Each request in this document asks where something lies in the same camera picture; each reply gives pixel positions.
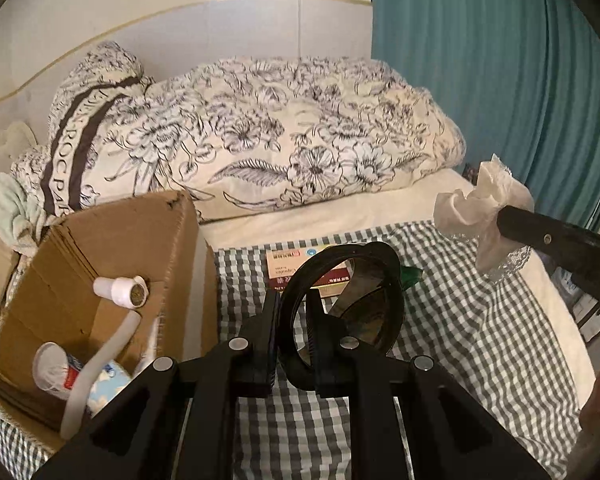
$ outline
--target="teal curtain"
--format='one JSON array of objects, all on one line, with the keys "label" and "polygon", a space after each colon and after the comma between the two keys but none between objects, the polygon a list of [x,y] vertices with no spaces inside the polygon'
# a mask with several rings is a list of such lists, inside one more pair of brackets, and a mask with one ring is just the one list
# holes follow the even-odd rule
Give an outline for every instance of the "teal curtain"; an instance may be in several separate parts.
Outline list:
[{"label": "teal curtain", "polygon": [[428,88],[536,210],[600,225],[600,40],[572,0],[373,0],[372,57]]}]

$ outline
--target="silver screw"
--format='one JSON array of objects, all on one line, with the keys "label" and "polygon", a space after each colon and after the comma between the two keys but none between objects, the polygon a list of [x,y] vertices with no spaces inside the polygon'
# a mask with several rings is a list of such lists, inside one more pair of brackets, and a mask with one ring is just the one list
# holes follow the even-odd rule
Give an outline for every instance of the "silver screw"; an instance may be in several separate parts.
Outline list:
[{"label": "silver screw", "polygon": [[359,344],[360,342],[355,337],[350,335],[344,336],[340,340],[340,346],[346,348],[347,350],[353,350],[354,348],[357,348]]},{"label": "silver screw", "polygon": [[234,337],[229,341],[229,348],[231,350],[244,350],[249,346],[249,342],[243,337]]},{"label": "silver screw", "polygon": [[173,360],[170,357],[158,357],[154,361],[154,369],[159,372],[165,372],[173,366]]},{"label": "silver screw", "polygon": [[428,355],[419,355],[413,360],[413,364],[418,370],[428,372],[433,368],[433,359]]}]

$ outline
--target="gold trim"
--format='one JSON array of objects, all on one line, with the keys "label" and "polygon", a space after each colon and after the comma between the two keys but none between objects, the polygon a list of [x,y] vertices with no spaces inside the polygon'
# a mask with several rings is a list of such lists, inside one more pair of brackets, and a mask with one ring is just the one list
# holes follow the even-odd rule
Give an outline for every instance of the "gold trim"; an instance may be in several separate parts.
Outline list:
[{"label": "gold trim", "polygon": [[[155,16],[160,16],[160,14],[166,14],[167,12],[171,12],[172,10],[185,9],[186,7],[195,7],[198,5],[206,4],[208,2],[220,2],[220,1],[223,1],[223,0],[201,0],[199,2],[191,2],[188,4],[169,7],[168,9],[158,10],[157,12],[152,12],[151,14],[146,14],[146,15],[136,18],[134,20],[130,20],[129,22],[125,22],[125,23],[122,23],[121,25],[117,25],[116,27],[110,28],[109,30],[106,30],[105,32],[102,32],[96,36],[93,36],[92,38],[89,38],[86,41],[83,41],[80,45],[72,48],[71,50],[68,50],[67,52],[62,54],[62,56],[56,58],[51,63],[46,65],[44,68],[38,70],[33,76],[31,76],[29,79],[27,79],[18,88],[9,92],[7,95],[3,95],[2,97],[0,97],[0,103],[2,101],[5,101],[6,99],[9,99],[9,98],[13,97],[14,95],[16,95],[18,92],[23,90],[27,85],[29,85],[29,83],[31,83],[34,79],[38,78],[38,76],[40,76],[43,72],[46,72],[46,70],[51,68],[56,63],[59,63],[60,61],[62,61],[65,57],[70,56],[71,54],[73,54],[74,52],[77,52],[78,50],[87,46],[88,44],[93,43],[94,41],[98,41],[98,40],[104,38],[105,36],[108,36],[109,34],[117,32],[122,28],[129,27],[130,25],[133,25],[135,23],[142,22],[144,20],[148,20],[149,18],[154,18]],[[362,6],[373,6],[373,3],[370,2],[369,0],[333,0],[333,1],[345,2],[347,4],[355,4],[355,5],[362,5]]]}]

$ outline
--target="checkered cloth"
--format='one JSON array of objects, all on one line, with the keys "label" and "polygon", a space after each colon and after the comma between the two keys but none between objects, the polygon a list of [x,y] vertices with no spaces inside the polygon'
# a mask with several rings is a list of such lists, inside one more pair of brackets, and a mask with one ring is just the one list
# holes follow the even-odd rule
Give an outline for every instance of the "checkered cloth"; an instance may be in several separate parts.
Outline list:
[{"label": "checkered cloth", "polygon": [[[403,264],[424,269],[422,281],[406,293],[393,355],[431,355],[549,473],[562,476],[579,427],[578,403],[549,322],[518,274],[488,282],[475,271],[475,244],[446,239],[432,222],[218,251],[221,340],[260,312],[267,250],[373,240],[391,245]],[[295,323],[299,344],[306,333],[303,314]],[[237,418],[236,478],[350,478],[347,399],[297,390],[278,368],[273,395],[239,399]],[[19,480],[30,478],[46,454],[0,420],[0,459]]]}]

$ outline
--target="floral duvet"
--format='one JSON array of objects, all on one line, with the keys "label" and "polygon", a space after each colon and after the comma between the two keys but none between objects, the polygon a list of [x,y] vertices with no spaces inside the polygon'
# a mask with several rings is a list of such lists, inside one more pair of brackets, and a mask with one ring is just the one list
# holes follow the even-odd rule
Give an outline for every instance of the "floral duvet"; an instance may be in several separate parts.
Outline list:
[{"label": "floral duvet", "polygon": [[48,145],[12,171],[50,214],[185,189],[212,220],[410,186],[464,148],[383,62],[227,59],[153,83],[103,43],[59,88]]}]

